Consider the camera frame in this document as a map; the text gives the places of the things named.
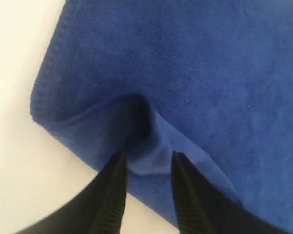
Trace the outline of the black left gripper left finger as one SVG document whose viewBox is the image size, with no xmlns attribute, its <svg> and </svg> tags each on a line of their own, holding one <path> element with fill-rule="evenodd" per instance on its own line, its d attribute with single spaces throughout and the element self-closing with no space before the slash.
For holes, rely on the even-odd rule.
<svg viewBox="0 0 293 234">
<path fill-rule="evenodd" d="M 126 205 L 126 156 L 116 153 L 71 201 L 22 234 L 118 234 Z"/>
</svg>

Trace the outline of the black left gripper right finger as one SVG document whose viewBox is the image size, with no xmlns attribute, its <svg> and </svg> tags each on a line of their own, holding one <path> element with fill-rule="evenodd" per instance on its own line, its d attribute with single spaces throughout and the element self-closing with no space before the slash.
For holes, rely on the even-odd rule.
<svg viewBox="0 0 293 234">
<path fill-rule="evenodd" d="M 266 223 L 215 189 L 185 154 L 172 154 L 172 190 L 182 234 L 264 234 Z"/>
</svg>

